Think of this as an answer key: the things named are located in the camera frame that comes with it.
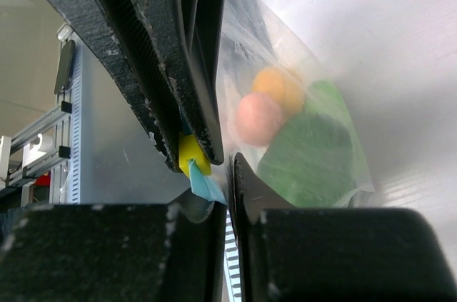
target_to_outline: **plastic bag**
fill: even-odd
[[[373,192],[338,89],[260,0],[225,1],[216,94],[226,155],[241,152],[288,202],[357,206]]]

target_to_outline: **blue plastic piece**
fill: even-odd
[[[202,174],[195,160],[189,161],[189,179],[192,193],[208,201],[217,201],[227,205],[222,190],[214,180]]]

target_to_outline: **yellow object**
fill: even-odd
[[[179,168],[189,177],[189,161],[195,159],[203,175],[211,175],[209,160],[200,149],[194,135],[180,136],[179,138]]]
[[[305,103],[305,89],[300,77],[274,66],[259,71],[251,90],[268,94],[289,116],[299,113]]]

